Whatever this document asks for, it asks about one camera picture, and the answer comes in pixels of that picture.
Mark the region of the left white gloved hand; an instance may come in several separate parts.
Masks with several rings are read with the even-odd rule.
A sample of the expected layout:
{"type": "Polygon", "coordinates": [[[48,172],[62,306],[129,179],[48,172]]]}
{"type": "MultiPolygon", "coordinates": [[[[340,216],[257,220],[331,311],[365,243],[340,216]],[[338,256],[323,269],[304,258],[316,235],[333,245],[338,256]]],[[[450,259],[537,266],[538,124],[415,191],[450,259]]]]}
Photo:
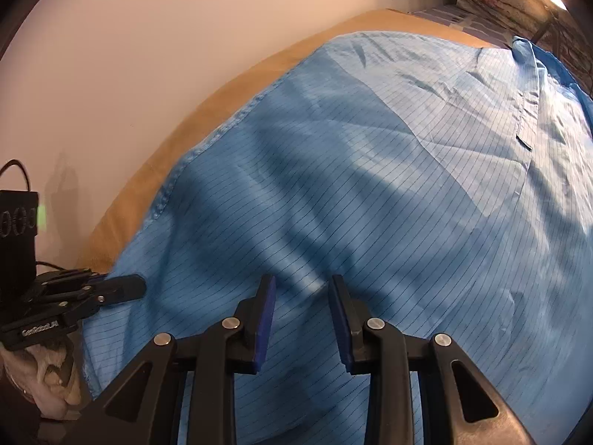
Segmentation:
{"type": "Polygon", "coordinates": [[[74,342],[69,336],[22,350],[1,346],[9,381],[40,411],[41,417],[73,421],[80,416],[82,384],[74,342]]]}

